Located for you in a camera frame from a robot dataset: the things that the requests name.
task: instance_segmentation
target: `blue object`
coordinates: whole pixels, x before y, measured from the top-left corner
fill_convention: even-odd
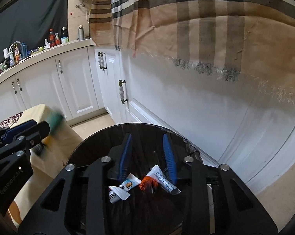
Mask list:
[[[132,154],[132,135],[129,134],[127,143],[123,149],[120,163],[119,163],[119,177],[118,180],[120,183],[125,181],[127,178],[127,173],[128,173],[128,167],[129,167],[129,162],[131,160],[131,154]]]
[[[23,59],[24,59],[24,58],[28,57],[28,48],[27,48],[27,45],[26,45],[25,42],[22,43],[22,48],[23,48],[23,51],[24,51],[23,53],[25,54],[25,57],[23,57]]]
[[[172,145],[166,133],[163,136],[163,149],[164,149],[164,154],[165,154],[165,159],[166,159],[170,180],[173,184],[176,184],[178,180],[177,167],[176,167],[175,158],[172,152]]]
[[[33,125],[36,125],[37,123],[31,119],[29,121],[26,121],[20,125],[17,125],[9,130],[6,131],[5,135],[2,136],[4,144],[10,144],[12,140],[14,139],[14,136],[19,134],[20,132],[23,132],[24,130],[30,128]]]

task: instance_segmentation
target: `orange candy wrapper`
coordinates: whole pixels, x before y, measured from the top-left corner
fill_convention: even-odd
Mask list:
[[[156,179],[151,178],[150,176],[145,176],[139,187],[142,191],[146,193],[155,193],[158,186],[158,182]]]

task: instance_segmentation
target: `white tube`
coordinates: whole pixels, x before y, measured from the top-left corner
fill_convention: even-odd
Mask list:
[[[131,188],[137,186],[141,183],[141,180],[139,180],[136,176],[132,175],[131,173],[127,176],[126,180],[119,186],[120,190],[115,188],[115,186],[109,186],[111,191],[109,192],[109,201],[111,203],[115,203],[120,199],[126,200],[130,194],[127,193]]]
[[[175,195],[181,192],[177,187],[175,187],[172,183],[170,183],[166,179],[165,175],[163,174],[162,170],[159,168],[158,165],[155,165],[151,169],[151,171],[146,175],[156,179],[157,182],[160,183],[162,187],[172,195]]]

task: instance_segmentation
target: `cabinet handle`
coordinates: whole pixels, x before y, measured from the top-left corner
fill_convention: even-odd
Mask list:
[[[124,99],[124,90],[123,90],[123,86],[122,83],[126,83],[126,81],[121,81],[119,80],[119,95],[120,95],[120,100],[121,100],[121,104],[124,104],[126,101],[128,101],[128,99]]]
[[[98,63],[99,63],[99,68],[101,70],[105,71],[105,69],[107,69],[107,67],[105,67],[103,55],[105,55],[105,53],[103,53],[103,52],[98,53]]]
[[[99,64],[99,68],[102,69],[102,59],[101,59],[101,52],[98,53],[98,64]]]
[[[61,65],[61,63],[60,63],[60,60],[58,60],[58,67],[59,67],[59,69],[60,69],[60,73],[62,74],[62,65]]]
[[[19,79],[17,79],[17,85],[18,85],[18,88],[20,89],[20,92],[22,92],[22,88],[20,87]]]
[[[13,81],[13,82],[11,82],[11,84],[12,84],[12,89],[13,89],[15,95],[16,95],[17,91],[16,91],[16,88],[15,88],[15,82]]]

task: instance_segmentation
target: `white kitchen cabinet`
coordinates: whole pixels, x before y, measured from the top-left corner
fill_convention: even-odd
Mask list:
[[[95,53],[95,47],[87,47],[87,53],[89,56],[91,76],[92,76],[93,86],[95,89],[95,95],[96,95],[98,108],[103,109],[104,103],[103,103],[101,88],[99,86],[99,80],[98,80],[97,62],[96,62],[97,61],[97,52]]]
[[[22,70],[15,77],[26,109],[44,103],[51,108],[61,110],[67,120],[73,118],[60,83],[54,57]]]
[[[115,70],[120,70],[119,52],[112,49],[97,49],[96,67],[100,83],[104,107],[116,124],[120,124],[120,98],[117,92],[118,80],[115,77]]]
[[[55,56],[55,61],[73,118],[98,110],[87,48]]]
[[[0,84],[0,122],[25,109],[15,76],[2,82]]]
[[[166,59],[134,58],[129,51],[122,51],[121,65],[128,122],[178,132],[201,149],[205,164],[230,165],[254,192],[274,182],[295,160],[295,153],[285,162],[276,159],[294,133],[295,105],[261,93],[257,82],[226,82]],[[272,163],[275,176],[263,172]]]

